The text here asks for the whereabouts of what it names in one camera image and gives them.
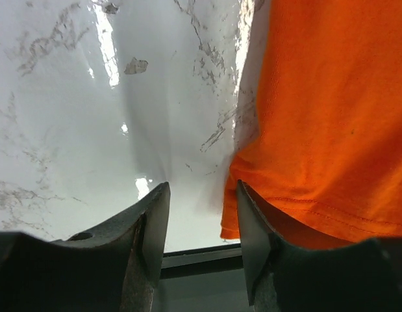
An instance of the screw hole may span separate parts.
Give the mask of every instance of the screw hole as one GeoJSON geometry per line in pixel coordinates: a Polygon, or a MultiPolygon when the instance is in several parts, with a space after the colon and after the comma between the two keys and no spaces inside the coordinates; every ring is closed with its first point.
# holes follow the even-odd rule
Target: screw hole
{"type": "Polygon", "coordinates": [[[75,234],[74,236],[72,236],[70,239],[68,239],[69,241],[83,241],[85,239],[90,239],[91,237],[93,237],[94,235],[90,232],[81,232],[78,234],[75,234]]]}

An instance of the gray stain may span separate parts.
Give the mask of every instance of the gray stain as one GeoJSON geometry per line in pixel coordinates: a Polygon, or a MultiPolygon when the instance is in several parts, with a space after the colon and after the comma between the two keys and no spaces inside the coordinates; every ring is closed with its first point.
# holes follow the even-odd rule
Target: gray stain
{"type": "Polygon", "coordinates": [[[172,59],[175,57],[176,53],[177,53],[177,50],[175,50],[175,52],[173,52],[173,54],[172,54],[170,60],[172,60],[172,59]]]}
{"type": "Polygon", "coordinates": [[[137,58],[133,57],[131,62],[129,62],[124,70],[126,75],[134,75],[136,73],[144,73],[147,69],[147,65],[149,65],[148,61],[146,60],[138,60],[137,58]]]}
{"type": "Polygon", "coordinates": [[[113,3],[110,3],[109,5],[106,5],[104,7],[104,13],[107,14],[117,14],[118,7],[115,6],[113,3]]]}

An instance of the orange fabric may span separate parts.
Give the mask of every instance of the orange fabric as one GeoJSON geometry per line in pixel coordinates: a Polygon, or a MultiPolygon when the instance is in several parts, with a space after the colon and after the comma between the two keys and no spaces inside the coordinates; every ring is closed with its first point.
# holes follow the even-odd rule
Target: orange fabric
{"type": "Polygon", "coordinates": [[[339,239],[402,235],[402,0],[273,0],[257,111],[223,238],[239,237],[238,179],[339,239]]]}

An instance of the black plastic part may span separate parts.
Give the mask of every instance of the black plastic part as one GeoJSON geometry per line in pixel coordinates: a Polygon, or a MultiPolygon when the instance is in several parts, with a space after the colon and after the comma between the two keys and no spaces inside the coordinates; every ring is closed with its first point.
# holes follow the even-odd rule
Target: black plastic part
{"type": "Polygon", "coordinates": [[[0,232],[0,311],[150,311],[169,201],[163,183],[67,241],[0,232]]]}
{"type": "Polygon", "coordinates": [[[275,207],[239,182],[245,280],[256,311],[402,311],[402,239],[308,250],[275,231],[264,209],[275,207]]]}
{"type": "Polygon", "coordinates": [[[241,270],[242,267],[242,258],[239,255],[236,257],[215,259],[188,265],[179,265],[178,267],[163,268],[160,278],[162,280],[182,278],[185,276],[188,277],[230,270],[241,270]]]}

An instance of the glossy white surface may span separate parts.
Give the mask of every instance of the glossy white surface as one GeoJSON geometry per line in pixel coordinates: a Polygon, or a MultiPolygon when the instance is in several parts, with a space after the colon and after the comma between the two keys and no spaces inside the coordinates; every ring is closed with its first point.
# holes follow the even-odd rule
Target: glossy white surface
{"type": "Polygon", "coordinates": [[[66,239],[167,180],[166,252],[227,243],[269,5],[0,0],[0,229],[66,239]]]}

